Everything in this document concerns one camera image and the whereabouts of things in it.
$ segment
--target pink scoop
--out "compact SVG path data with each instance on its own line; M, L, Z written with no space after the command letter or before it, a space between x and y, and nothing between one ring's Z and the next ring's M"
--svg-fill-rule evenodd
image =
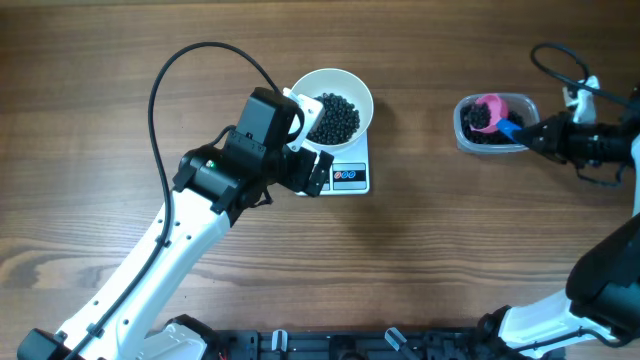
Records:
M491 134L498 131L496 124L498 121L502 119L506 119L509 116L509 108L507 107L507 103L498 96L498 94L487 94L484 95L478 100L476 100L477 105L487 104L489 107L489 112L491 113L491 119L489 120L489 126L482 129L476 129L471 126L471 130L478 131L485 134Z

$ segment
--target robotic arm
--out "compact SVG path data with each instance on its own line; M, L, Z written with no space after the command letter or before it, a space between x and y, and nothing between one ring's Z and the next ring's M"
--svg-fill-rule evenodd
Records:
M535 53L543 47L572 56L584 69L584 80L576 83L541 65ZM558 44L534 47L531 59L569 85L564 91L569 111L508 135L554 162L573 164L580 179L603 185L620 183L624 166L637 165L640 160L638 87L628 101L599 90L587 66L573 51ZM627 107L620 125L595 124L593 94ZM605 162L622 164L616 184L580 173L586 165L597 167ZM639 193L640 177L636 176L634 217L578 261L566 290L532 305L505 307L485 315L478 326L479 339L490 344L495 354L541 358L551 350L585 340L598 339L606 346L621 347L640 337Z
M306 136L311 124L322 115L322 104L304 96L295 98L298 102L256 88L237 127L227 128L222 149L207 144L187 152L173 178L171 218L165 218L163 205L149 230L102 289L55 335L32 330L20 345L18 358L158 359L173 354L175 358L200 359L206 346L196 340L199 337L185 342L176 337L176 343L169 339L176 346L161 350L153 346L157 337L145 337L200 257L224 237L244 210L260 204L262 194L267 198L262 203L270 202L267 186L277 182L293 192L319 195L333 156L326 152L317 156L289 144L297 144L294 140L298 136ZM298 130L289 134L294 118L293 128ZM165 222L171 228L162 251L126 300L96 329L99 319L152 256ZM70 349L79 351L69 355Z

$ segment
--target wooden table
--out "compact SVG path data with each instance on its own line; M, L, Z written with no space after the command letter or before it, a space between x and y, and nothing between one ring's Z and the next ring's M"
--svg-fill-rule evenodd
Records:
M273 187L182 283L157 324L217 329L474 325L563 288L576 260L625 222L618 189L533 153L456 148L452 112L482 92L529 95L543 118L561 84L528 59L558 41L627 96L640 79L640 3L551 0L271 2L0 10L0 357L55 331L105 282L162 204L146 108L162 64L204 41L253 55L280 87L349 70L371 89L371 193L299 198ZM575 64L544 57L578 75ZM162 83L158 139L181 155L235 124L255 86L237 56L199 50ZM600 119L622 108L602 100ZM609 177L612 170L594 172ZM597 343L572 359L632 359Z

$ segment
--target white bowl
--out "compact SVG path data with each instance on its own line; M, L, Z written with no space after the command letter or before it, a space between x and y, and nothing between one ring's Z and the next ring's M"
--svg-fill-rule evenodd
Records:
M317 150L335 153L349 147L367 131L369 124L371 124L371 119L373 119L373 96L371 96L369 88L362 80L348 71L340 69L312 71L298 80L291 88L291 91L294 94L302 94L311 98L322 96L324 93L334 93L347 99L359 111L360 127L346 143L322 145L309 139L305 140Z

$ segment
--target clear plastic cup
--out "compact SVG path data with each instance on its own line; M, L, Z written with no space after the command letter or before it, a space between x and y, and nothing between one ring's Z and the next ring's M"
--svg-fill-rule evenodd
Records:
M526 146L520 144L489 145L476 144L467 140L464 132L462 132L460 110L467 105L475 103L478 98L484 95L486 94L467 96L458 103L456 109L453 111L453 128L456 133L456 139L458 139L458 149L473 154L504 154L527 150ZM513 110L522 116L525 126L531 126L540 122L538 108L527 96L511 93L498 93L498 96L507 103L509 111Z

